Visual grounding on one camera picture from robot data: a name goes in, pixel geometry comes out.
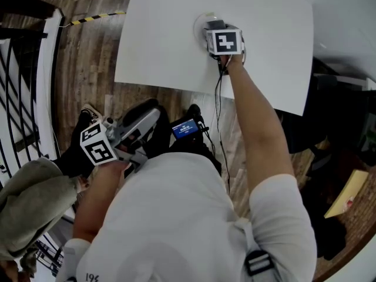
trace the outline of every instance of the display screen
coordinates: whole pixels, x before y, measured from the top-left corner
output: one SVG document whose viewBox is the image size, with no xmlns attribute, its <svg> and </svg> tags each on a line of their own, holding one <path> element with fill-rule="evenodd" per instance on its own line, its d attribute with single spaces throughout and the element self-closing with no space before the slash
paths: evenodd
<svg viewBox="0 0 376 282">
<path fill-rule="evenodd" d="M 188 136 L 196 131 L 198 131 L 199 128 L 196 125 L 196 122 L 194 122 L 193 119 L 190 119 L 188 121 L 185 121 L 177 126 L 172 127 L 172 131 L 176 137 L 176 139 L 180 139 L 184 136 Z"/>
</svg>

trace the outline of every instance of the hair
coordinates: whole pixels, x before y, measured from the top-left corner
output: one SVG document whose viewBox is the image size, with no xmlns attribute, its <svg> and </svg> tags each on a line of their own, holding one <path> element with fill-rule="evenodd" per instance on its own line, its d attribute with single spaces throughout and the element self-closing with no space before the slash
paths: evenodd
<svg viewBox="0 0 376 282">
<path fill-rule="evenodd" d="M 12 282 L 11 278 L 6 275 L 6 272 L 2 266 L 0 266 L 0 282 Z"/>
</svg>

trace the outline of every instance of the white table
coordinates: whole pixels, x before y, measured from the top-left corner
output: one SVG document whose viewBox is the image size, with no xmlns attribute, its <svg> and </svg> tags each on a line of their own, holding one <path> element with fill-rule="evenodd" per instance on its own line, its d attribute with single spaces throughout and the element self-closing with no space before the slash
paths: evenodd
<svg viewBox="0 0 376 282">
<path fill-rule="evenodd" d="M 305 0 L 130 0 L 115 82 L 214 94 L 217 63 L 193 35 L 205 12 L 242 29 L 245 67 L 273 107 L 302 115 L 313 56 L 313 13 Z M 222 96 L 234 98 L 228 77 Z"/>
</svg>

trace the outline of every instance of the hazard tape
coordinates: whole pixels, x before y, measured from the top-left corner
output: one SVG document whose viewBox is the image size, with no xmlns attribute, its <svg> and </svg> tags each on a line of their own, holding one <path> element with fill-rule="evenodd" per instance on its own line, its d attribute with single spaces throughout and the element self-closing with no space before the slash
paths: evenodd
<svg viewBox="0 0 376 282">
<path fill-rule="evenodd" d="M 72 21 L 68 25 L 61 26 L 61 27 L 68 27 L 68 26 L 73 26 L 73 25 L 79 25 L 81 23 L 94 21 L 95 19 L 105 18 L 107 16 L 125 15 L 125 14 L 126 14 L 126 12 L 114 12 L 112 14 L 100 14 L 100 15 L 96 15 L 96 16 L 89 16 L 89 17 L 87 17 L 85 19 L 80 19 L 80 20 L 77 20 L 77 21 Z"/>
</svg>

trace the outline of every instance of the t-shirt sleeve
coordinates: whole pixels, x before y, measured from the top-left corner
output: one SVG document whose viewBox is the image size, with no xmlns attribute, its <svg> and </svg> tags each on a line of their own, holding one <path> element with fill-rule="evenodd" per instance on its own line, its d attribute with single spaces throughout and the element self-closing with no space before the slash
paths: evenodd
<svg viewBox="0 0 376 282">
<path fill-rule="evenodd" d="M 63 264 L 56 276 L 55 282 L 66 282 L 76 277 L 77 266 L 91 243 L 83 239 L 70 239 L 63 248 Z"/>
<path fill-rule="evenodd" d="M 296 178 L 279 174 L 250 196 L 250 220 L 258 246 L 268 252 L 282 281 L 312 281 L 317 249 Z"/>
</svg>

